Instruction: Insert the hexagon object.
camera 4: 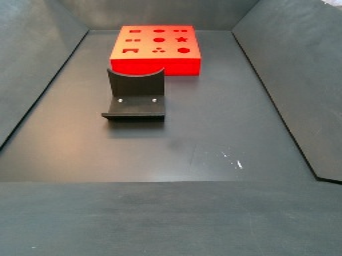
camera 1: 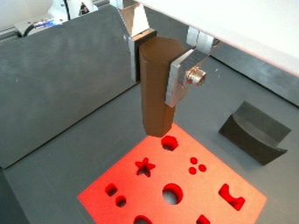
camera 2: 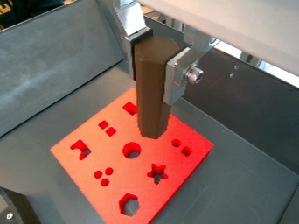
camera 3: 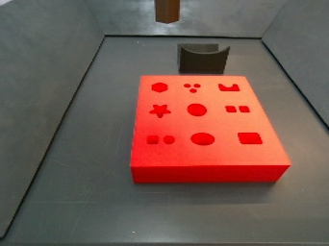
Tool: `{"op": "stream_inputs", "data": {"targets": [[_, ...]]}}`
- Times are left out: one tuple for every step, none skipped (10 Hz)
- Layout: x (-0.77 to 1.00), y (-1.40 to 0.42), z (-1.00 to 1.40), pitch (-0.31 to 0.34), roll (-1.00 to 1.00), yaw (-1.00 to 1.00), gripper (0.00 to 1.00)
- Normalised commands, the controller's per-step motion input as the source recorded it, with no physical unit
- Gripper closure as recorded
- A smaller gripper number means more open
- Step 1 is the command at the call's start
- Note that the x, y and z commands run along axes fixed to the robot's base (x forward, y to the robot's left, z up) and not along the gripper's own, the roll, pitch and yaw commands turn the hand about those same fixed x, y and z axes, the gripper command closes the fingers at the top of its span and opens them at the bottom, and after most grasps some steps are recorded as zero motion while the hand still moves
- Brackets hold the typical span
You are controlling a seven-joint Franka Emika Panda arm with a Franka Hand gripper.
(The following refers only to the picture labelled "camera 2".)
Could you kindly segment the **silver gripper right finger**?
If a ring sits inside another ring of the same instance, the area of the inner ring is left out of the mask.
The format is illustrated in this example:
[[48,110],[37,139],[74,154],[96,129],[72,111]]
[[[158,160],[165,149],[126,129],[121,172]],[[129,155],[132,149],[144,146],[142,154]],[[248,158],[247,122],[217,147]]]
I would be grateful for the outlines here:
[[182,96],[186,84],[196,85],[204,72],[198,68],[202,55],[220,42],[210,35],[197,31],[189,26],[184,28],[182,41],[189,44],[166,62],[162,101],[168,105]]

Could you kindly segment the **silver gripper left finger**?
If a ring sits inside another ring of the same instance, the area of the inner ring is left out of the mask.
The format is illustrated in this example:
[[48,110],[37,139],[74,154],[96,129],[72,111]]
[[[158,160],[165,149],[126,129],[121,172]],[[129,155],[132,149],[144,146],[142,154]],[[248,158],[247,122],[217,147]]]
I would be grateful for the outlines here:
[[134,79],[134,45],[150,35],[145,26],[140,3],[134,0],[113,0],[116,21],[120,25],[121,40],[126,56],[129,77]]

